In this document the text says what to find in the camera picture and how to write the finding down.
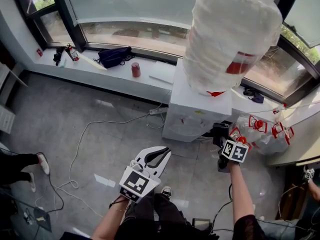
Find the shoe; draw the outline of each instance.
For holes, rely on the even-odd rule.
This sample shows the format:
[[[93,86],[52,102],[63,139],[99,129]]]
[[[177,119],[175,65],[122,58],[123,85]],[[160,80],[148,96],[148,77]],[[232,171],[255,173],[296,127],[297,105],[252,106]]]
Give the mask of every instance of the shoe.
[[[43,153],[39,153],[37,156],[39,158],[39,164],[41,165],[42,170],[44,171],[44,173],[46,175],[49,175],[50,174],[50,168],[49,168],[49,164],[48,164],[47,159],[45,158],[44,154]]]
[[[36,183],[35,183],[35,176],[32,172],[30,172],[30,177],[31,177],[31,181],[30,181],[31,190],[34,193],[36,192]]]
[[[172,194],[171,187],[164,186],[164,188],[161,190],[161,194],[167,196],[168,198],[170,198],[171,194]]]

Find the blue bag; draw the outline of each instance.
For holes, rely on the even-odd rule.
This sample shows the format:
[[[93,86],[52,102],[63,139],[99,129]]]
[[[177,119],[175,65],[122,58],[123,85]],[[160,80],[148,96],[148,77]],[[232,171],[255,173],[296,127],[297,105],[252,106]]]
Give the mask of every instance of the blue bag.
[[[117,65],[124,65],[135,57],[131,52],[131,47],[116,48],[109,50],[102,50],[98,52],[99,59],[93,59],[97,63],[102,63],[106,68],[112,68]]]

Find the gray floor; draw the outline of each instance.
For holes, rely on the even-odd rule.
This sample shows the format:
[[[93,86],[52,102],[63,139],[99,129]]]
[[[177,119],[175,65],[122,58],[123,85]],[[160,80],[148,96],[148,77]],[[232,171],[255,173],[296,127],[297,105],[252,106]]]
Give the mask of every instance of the gray floor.
[[[126,97],[94,90],[42,75],[29,74],[24,79],[29,88],[20,87],[11,109],[16,114],[10,135],[2,134],[1,141],[17,153],[43,152],[49,162],[51,181],[60,186],[69,181],[70,164],[87,123],[92,121],[124,122],[143,116],[156,106]],[[160,117],[148,118],[152,126],[161,126]],[[127,124],[91,124],[85,132],[73,163],[71,179],[79,188],[70,184],[63,188],[83,199],[97,213],[104,215],[110,202],[118,195],[115,187],[96,181],[95,174],[118,183],[124,168],[139,151],[152,146],[168,146],[173,155],[161,176],[163,185],[173,190],[172,201],[188,220],[213,219],[219,208],[228,201],[230,176],[217,171],[217,147],[210,143],[184,143],[162,139],[162,129],[152,129],[146,118]],[[257,217],[274,219],[277,202],[283,191],[282,169],[267,168],[263,157],[251,152],[247,155],[242,171],[255,204]],[[54,209],[54,192],[49,179],[38,165],[24,169],[35,175],[36,193],[28,182],[11,185],[14,195],[46,211]],[[64,231],[74,228],[90,235],[100,217],[81,200],[59,191],[64,208],[51,213],[52,234],[40,230],[37,239],[59,239]],[[57,198],[57,208],[61,201]],[[12,217],[16,229],[25,239],[32,239],[37,227],[27,226],[20,215]],[[232,205],[218,215],[215,229],[232,229]],[[221,239],[231,239],[232,232],[217,231]]]

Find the green foliage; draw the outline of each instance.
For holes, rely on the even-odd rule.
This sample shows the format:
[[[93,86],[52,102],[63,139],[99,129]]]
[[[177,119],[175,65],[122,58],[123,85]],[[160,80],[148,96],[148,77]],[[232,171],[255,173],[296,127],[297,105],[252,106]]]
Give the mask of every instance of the green foliage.
[[[302,52],[313,64],[316,64],[320,61],[320,54],[316,48],[308,48],[306,44],[300,40],[289,28],[282,25],[281,26],[281,35],[290,41],[295,47],[297,47],[300,52]]]
[[[39,11],[47,6],[53,5],[54,3],[55,3],[55,0],[46,0],[46,1],[38,0],[35,2],[34,6],[36,10]]]

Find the black window frame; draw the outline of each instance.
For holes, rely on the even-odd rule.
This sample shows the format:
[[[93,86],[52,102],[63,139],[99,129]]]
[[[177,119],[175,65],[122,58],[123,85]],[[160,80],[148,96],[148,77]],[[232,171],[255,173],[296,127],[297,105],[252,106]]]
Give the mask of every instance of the black window frame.
[[[93,50],[100,51],[103,49],[113,49],[124,47],[124,45],[116,45],[110,43],[91,43],[88,42],[85,34],[83,33],[80,24],[75,20],[75,15],[73,10],[68,9],[68,4],[70,6],[70,1],[68,0],[54,0],[55,4],[49,5],[39,11],[36,11],[30,15],[26,15],[22,5],[19,0],[15,0],[17,7],[25,20],[26,25],[28,26],[30,32],[34,36],[35,40],[38,42],[42,50],[47,48],[56,48],[65,46],[68,42],[47,42],[51,37],[46,30],[46,27],[42,23],[40,17],[52,12],[58,12],[63,21],[63,24],[72,40],[70,43],[73,45],[79,52],[84,50]],[[277,6],[282,14],[283,22],[285,21],[287,15],[289,14],[292,6],[296,0],[277,0]],[[295,90],[290,96],[283,97],[280,94],[262,86],[254,81],[251,81],[247,78],[243,78],[241,81],[241,86],[256,88],[268,98],[271,98],[280,103],[286,103],[288,106],[295,104],[300,101],[302,98],[311,93],[314,89],[320,86],[320,62],[316,65],[313,65],[308,58],[298,50],[292,43],[290,43],[282,35],[280,36],[277,46],[291,55],[296,61],[302,64],[305,69],[312,75],[312,79],[307,83],[303,84],[300,88]],[[139,47],[132,47],[132,52],[137,56],[147,59],[159,60],[167,62],[173,65],[177,64],[178,58],[182,58],[179,55],[159,52],[155,50],[148,50]]]

